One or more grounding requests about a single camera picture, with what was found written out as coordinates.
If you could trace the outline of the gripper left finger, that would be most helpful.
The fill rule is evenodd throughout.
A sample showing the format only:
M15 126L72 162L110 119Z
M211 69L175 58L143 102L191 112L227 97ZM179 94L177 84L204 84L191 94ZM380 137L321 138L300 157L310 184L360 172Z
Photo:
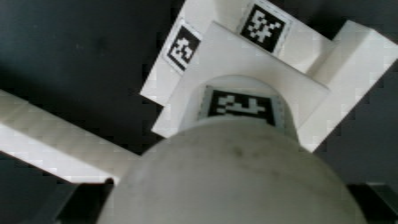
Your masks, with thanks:
M56 224L95 224L113 186L111 178L78 185L54 218Z

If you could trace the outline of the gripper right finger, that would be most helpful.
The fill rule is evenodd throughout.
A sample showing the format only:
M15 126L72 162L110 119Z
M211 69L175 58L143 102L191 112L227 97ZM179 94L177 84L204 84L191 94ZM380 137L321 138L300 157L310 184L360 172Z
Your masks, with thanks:
M398 193L383 183L348 184L367 224L398 224Z

